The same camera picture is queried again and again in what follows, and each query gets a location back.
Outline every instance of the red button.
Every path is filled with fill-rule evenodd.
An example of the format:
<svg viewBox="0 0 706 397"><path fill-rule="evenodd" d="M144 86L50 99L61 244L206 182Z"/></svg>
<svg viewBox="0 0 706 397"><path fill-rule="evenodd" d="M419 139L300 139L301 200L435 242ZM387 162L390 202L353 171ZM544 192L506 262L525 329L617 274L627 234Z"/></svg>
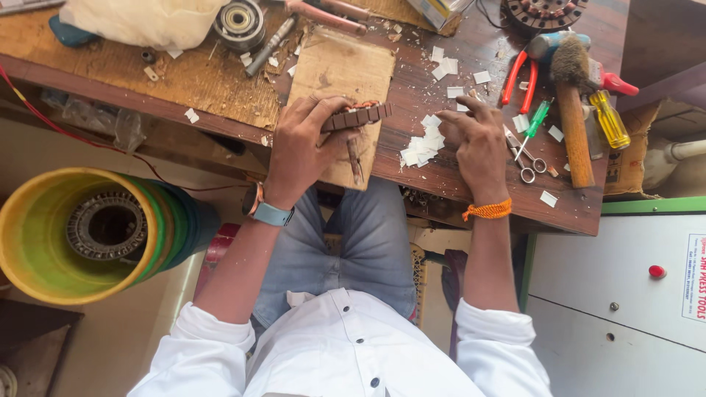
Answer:
<svg viewBox="0 0 706 397"><path fill-rule="evenodd" d="M666 270L661 266L650 266L650 275L654 278L663 278L666 276Z"/></svg>

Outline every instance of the wooden hammer handle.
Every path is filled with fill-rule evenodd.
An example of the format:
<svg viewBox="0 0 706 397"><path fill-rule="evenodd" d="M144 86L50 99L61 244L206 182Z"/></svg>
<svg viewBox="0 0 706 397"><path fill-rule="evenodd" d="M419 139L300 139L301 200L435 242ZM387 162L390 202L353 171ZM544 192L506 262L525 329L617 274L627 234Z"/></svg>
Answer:
<svg viewBox="0 0 706 397"><path fill-rule="evenodd" d="M596 186L578 87L566 82L557 83L556 97L561 113L561 129L566 140L566 153L569 156L573 187L581 189Z"/></svg>

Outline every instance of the hand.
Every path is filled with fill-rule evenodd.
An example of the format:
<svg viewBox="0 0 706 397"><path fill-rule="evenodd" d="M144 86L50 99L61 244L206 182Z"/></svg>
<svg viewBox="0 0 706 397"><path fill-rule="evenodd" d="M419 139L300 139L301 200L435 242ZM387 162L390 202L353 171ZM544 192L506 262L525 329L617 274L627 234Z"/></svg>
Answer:
<svg viewBox="0 0 706 397"><path fill-rule="evenodd" d="M456 102L466 105L466 113L442 110L436 116L442 120L439 130L452 142L458 140L458 167L471 189L474 204L485 206L508 199L505 184L505 160L508 156L500 110L468 96Z"/></svg>
<svg viewBox="0 0 706 397"><path fill-rule="evenodd" d="M352 103L340 96L299 98L282 109L275 127L270 171L265 181L265 202L290 210L302 194L345 148L360 129L336 131L318 147L321 127L327 118Z"/></svg>

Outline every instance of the white plastic bag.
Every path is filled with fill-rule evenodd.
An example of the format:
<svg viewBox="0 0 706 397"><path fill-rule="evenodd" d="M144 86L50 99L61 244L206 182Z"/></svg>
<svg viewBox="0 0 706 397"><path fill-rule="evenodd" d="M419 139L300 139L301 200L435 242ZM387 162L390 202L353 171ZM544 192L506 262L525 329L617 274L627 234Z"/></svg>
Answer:
<svg viewBox="0 0 706 397"><path fill-rule="evenodd" d="M157 50L190 49L230 0L68 0L61 22L108 40Z"/></svg>

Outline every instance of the yellow bucket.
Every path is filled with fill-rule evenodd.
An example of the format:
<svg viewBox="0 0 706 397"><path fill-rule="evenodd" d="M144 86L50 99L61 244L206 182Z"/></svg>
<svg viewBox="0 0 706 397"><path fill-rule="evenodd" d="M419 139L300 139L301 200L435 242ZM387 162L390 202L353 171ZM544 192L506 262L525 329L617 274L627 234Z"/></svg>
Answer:
<svg viewBox="0 0 706 397"><path fill-rule="evenodd" d="M138 200L147 241L136 266L94 261L66 239L71 211L91 191L122 186ZM27 295L54 304L85 304L127 288L148 267L157 248L157 218L148 198L126 178L88 167L41 174L17 189L0 210L0 268Z"/></svg>

